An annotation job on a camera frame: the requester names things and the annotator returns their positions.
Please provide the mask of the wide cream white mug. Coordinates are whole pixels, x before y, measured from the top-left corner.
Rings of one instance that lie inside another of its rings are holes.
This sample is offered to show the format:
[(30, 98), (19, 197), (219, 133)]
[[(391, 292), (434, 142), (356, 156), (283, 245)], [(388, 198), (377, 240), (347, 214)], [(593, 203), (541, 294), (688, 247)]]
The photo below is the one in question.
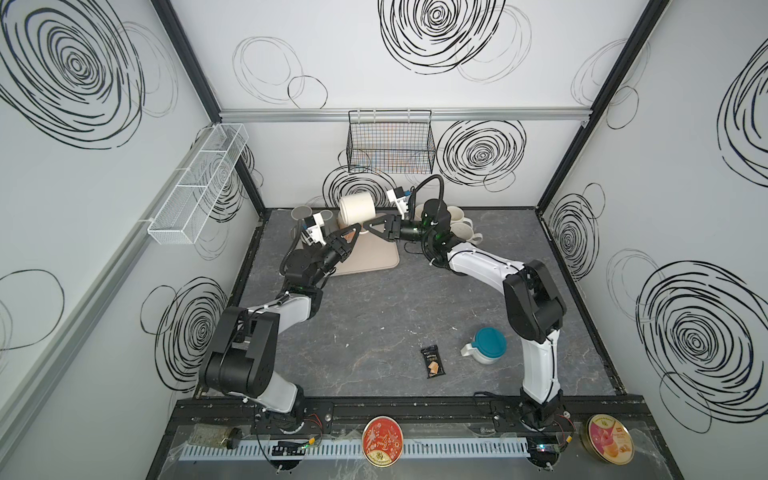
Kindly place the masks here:
[(373, 196), (368, 191), (343, 196), (339, 199), (339, 224), (347, 227), (356, 223), (363, 224), (376, 217)]

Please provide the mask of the large white mug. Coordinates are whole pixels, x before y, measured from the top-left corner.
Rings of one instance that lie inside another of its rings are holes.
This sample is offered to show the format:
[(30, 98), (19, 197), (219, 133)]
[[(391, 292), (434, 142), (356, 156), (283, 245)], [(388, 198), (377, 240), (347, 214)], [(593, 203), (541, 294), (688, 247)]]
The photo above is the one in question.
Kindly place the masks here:
[(473, 221), (465, 215), (464, 210), (461, 209), (460, 207), (448, 206), (447, 211), (450, 215), (451, 225), (463, 223), (465, 225), (468, 225), (471, 228), (474, 227)]

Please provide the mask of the cream speckled mug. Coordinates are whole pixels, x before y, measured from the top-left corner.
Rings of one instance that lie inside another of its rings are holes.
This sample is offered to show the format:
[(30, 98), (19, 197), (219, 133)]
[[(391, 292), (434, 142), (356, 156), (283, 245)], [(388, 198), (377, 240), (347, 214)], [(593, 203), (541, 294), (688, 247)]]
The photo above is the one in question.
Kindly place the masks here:
[(450, 225), (451, 232), (461, 239), (462, 241), (472, 243), (473, 245), (479, 245), (484, 237), (481, 233), (477, 233), (471, 223), (464, 221), (453, 222)]

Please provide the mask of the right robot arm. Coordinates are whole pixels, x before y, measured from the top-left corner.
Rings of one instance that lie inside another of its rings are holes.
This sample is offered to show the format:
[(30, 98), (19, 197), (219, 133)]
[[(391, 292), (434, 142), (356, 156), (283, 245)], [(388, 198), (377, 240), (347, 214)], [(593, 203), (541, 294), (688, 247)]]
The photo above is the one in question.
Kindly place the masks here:
[(521, 339), (524, 378), (520, 421), (531, 430), (550, 425), (562, 406), (557, 347), (567, 311), (549, 270), (539, 260), (505, 259), (451, 231), (444, 202), (426, 203), (420, 219), (384, 214), (363, 224), (379, 238), (416, 242), (432, 266), (470, 276), (504, 297), (507, 320)]

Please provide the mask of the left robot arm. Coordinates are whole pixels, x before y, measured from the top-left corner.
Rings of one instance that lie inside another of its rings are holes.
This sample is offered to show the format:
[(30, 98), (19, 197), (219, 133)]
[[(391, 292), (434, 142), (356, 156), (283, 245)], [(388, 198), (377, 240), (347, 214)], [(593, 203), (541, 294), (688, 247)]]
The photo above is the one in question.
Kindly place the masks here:
[(361, 230), (360, 224), (351, 224), (301, 249), (294, 238), (279, 267), (283, 284), (277, 297), (222, 312), (198, 371), (199, 384), (300, 422), (303, 388), (275, 371), (278, 336), (316, 315), (323, 286), (351, 256)]

